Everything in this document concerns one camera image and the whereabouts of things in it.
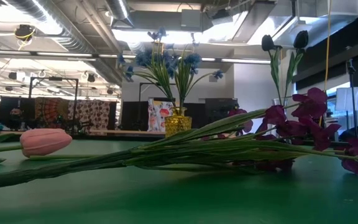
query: table surface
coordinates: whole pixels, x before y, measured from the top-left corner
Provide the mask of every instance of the table surface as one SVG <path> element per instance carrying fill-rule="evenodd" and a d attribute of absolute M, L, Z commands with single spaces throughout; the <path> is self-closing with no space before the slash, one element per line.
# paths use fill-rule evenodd
<path fill-rule="evenodd" d="M 140 144 L 76 140 L 56 154 Z M 0 157 L 0 172 L 51 163 Z M 0 223 L 358 223 L 358 176 L 318 156 L 297 159 L 289 174 L 93 170 L 1 188 Z"/>

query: ceiling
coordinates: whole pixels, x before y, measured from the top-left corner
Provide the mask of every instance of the ceiling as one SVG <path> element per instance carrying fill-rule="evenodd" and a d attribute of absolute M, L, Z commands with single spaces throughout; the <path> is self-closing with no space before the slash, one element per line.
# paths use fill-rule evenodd
<path fill-rule="evenodd" d="M 75 34 L 80 39 L 83 44 L 87 46 L 87 53 L 101 53 L 101 54 L 133 54 L 131 49 L 127 44 L 127 39 L 133 38 L 134 35 L 124 36 L 124 40 L 120 41 L 117 36 L 114 35 L 114 32 L 111 30 L 111 13 L 106 0 L 32 0 L 37 1 L 42 6 L 47 6 L 49 9 L 55 9 L 58 14 L 58 20 L 54 21 L 55 26 L 65 26 L 69 27 L 66 30 L 66 33 L 63 35 L 67 37 L 68 34 Z M 309 6 L 308 1 L 302 0 L 305 2 L 306 6 Z M 248 11 L 251 12 L 251 8 L 245 7 L 247 4 L 253 4 L 254 2 L 266 2 L 270 4 L 268 7 L 262 5 L 261 9 L 257 11 L 257 15 L 249 15 Z M 129 6 L 130 15 L 134 17 L 136 15 L 148 15 L 147 13 L 152 13 L 149 23 L 152 19 L 156 19 L 157 22 L 154 24 L 155 29 L 150 30 L 151 32 L 155 31 L 164 23 L 162 19 L 159 19 L 159 16 L 162 13 L 170 15 L 181 15 L 182 9 L 193 9 L 195 11 L 205 12 L 208 17 L 206 20 L 210 22 L 211 16 L 216 13 L 218 9 L 230 8 L 230 12 L 233 13 L 233 22 L 227 23 L 219 26 L 214 26 L 218 29 L 208 29 L 204 32 L 199 32 L 200 35 L 211 35 L 212 38 L 207 38 L 206 41 L 201 41 L 199 46 L 194 49 L 196 53 L 199 53 L 202 57 L 208 58 L 254 58 L 254 59 L 269 59 L 269 56 L 262 51 L 259 45 L 259 36 L 263 34 L 272 34 L 277 33 L 282 25 L 288 20 L 293 19 L 293 8 L 291 7 L 290 0 L 175 0 L 175 2 L 167 0 L 127 0 Z M 274 20 L 274 29 L 266 30 L 266 24 L 268 24 L 268 19 L 263 17 L 261 22 L 256 22 L 259 17 L 265 14 L 269 16 L 270 20 Z M 246 21 L 250 16 L 253 16 L 252 22 L 254 27 L 249 24 L 245 26 Z M 22 44 L 14 35 L 13 32 L 20 24 L 28 24 L 37 28 L 37 32 L 34 34 L 34 37 L 29 42 L 29 44 Z M 25 50 L 25 51 L 35 51 L 35 52 L 67 52 L 67 49 L 62 47 L 62 42 L 64 38 L 62 35 L 48 35 L 46 30 L 49 30 L 53 27 L 48 22 L 40 22 L 39 19 L 34 18 L 31 14 L 24 14 L 12 6 L 0 6 L 0 50 Z M 251 41 L 244 41 L 238 37 L 241 30 L 242 35 L 247 35 L 247 32 L 255 32 Z M 234 35 L 238 37 L 239 40 L 227 39 L 228 35 Z M 282 37 L 284 42 L 288 42 L 288 38 Z M 150 46 L 150 42 L 143 43 L 145 47 Z M 192 52 L 193 48 L 186 44 L 176 44 L 174 46 L 175 51 L 181 52 L 184 49 Z M 80 50 L 77 50 L 77 53 L 85 53 Z M 201 68 L 220 68 L 225 69 L 227 66 L 219 62 L 205 62 L 201 64 Z M 8 75 L 9 72 L 24 72 L 27 75 L 26 80 L 10 80 Z M 82 90 L 81 94 L 88 96 L 95 94 L 98 97 L 105 97 L 103 100 L 113 100 L 119 101 L 121 91 L 119 86 L 121 82 L 126 82 L 125 79 L 122 80 L 122 72 L 117 67 L 116 59 L 114 58 L 98 58 L 96 62 L 90 62 L 86 60 L 76 60 L 71 58 L 71 60 L 61 60 L 60 58 L 48 58 L 48 60 L 39 60 L 39 59 L 23 59 L 23 58 L 9 58 L 4 57 L 0 58 L 0 93 L 8 94 L 27 94 L 29 88 L 28 77 L 38 76 L 40 72 L 45 72 L 46 77 L 58 76 L 65 78 L 77 78 L 79 79 L 79 86 L 82 88 L 85 87 L 94 87 L 97 90 Z M 95 82 L 88 83 L 86 76 L 89 73 L 94 73 Z M 1 84 L 14 85 L 14 91 L 7 93 L 4 86 Z M 61 84 L 53 84 L 54 86 L 71 86 L 73 82 L 63 82 Z M 45 86 L 37 86 L 33 94 L 35 95 L 51 95 L 50 92 L 45 90 Z M 108 88 L 114 88 L 113 95 L 107 95 L 106 91 Z M 74 89 L 65 89 L 64 92 L 60 92 L 58 95 L 71 96 L 74 93 Z"/>

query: gold vase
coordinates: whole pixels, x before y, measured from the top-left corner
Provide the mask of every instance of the gold vase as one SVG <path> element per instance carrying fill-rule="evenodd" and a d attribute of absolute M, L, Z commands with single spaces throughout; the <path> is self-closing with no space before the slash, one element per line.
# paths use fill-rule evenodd
<path fill-rule="evenodd" d="M 165 118 L 165 137 L 191 129 L 191 117 L 185 116 L 187 108 L 174 107 L 173 115 Z"/>

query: cable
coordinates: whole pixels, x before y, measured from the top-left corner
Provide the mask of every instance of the cable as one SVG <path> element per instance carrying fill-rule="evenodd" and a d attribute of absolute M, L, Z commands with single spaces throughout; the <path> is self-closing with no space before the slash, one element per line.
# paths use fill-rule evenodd
<path fill-rule="evenodd" d="M 327 92 L 327 79 L 328 79 L 328 64 L 329 64 L 329 39 L 331 36 L 331 8 L 333 5 L 333 0 L 329 2 L 329 11 L 328 11 L 328 38 L 327 38 L 327 51 L 326 51 L 326 76 L 324 79 L 324 92 Z M 323 120 L 323 116 L 320 117 L 319 125 L 321 126 L 321 122 Z"/>
<path fill-rule="evenodd" d="M 180 8 L 180 6 L 183 4 L 183 2 L 181 2 L 180 4 L 179 4 L 179 6 L 178 6 L 178 8 L 177 8 L 177 12 L 179 12 L 179 8 Z M 193 7 L 190 5 L 190 4 L 188 4 L 188 3 L 185 3 L 185 4 L 187 4 L 192 10 L 194 10 L 193 9 Z"/>

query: colorful tapestry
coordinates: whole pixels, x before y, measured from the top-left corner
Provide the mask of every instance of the colorful tapestry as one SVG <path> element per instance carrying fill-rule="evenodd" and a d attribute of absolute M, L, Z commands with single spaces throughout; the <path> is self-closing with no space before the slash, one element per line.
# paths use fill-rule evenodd
<path fill-rule="evenodd" d="M 149 129 L 165 132 L 165 118 L 172 115 L 172 102 L 149 99 Z"/>
<path fill-rule="evenodd" d="M 68 102 L 61 98 L 44 98 L 35 99 L 35 120 L 42 123 L 45 128 L 60 128 L 56 120 L 62 116 L 64 120 L 68 118 Z"/>
<path fill-rule="evenodd" d="M 68 104 L 68 119 L 73 119 L 74 101 Z M 91 133 L 90 129 L 107 130 L 109 124 L 110 102 L 101 100 L 77 100 L 75 118 L 81 123 L 89 123 L 85 127 L 85 133 L 99 135 L 103 133 Z"/>

